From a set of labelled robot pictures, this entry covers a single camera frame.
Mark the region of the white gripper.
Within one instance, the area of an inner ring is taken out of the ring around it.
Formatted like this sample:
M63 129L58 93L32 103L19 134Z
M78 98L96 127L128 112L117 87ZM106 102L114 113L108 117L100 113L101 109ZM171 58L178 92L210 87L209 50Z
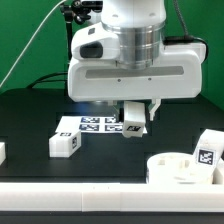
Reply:
M74 101L151 100L150 120L160 99L193 98L201 92L203 43L163 43L159 28L121 29L92 25L71 44L68 95ZM124 103L115 106L124 121Z

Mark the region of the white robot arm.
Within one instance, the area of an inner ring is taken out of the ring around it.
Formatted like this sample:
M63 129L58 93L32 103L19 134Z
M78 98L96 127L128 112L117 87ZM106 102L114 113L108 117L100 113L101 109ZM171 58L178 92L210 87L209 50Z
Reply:
M201 43L166 45L164 0L103 0L98 23L76 32L68 71L75 101L124 103L124 122L145 120L164 99L193 98L201 91Z

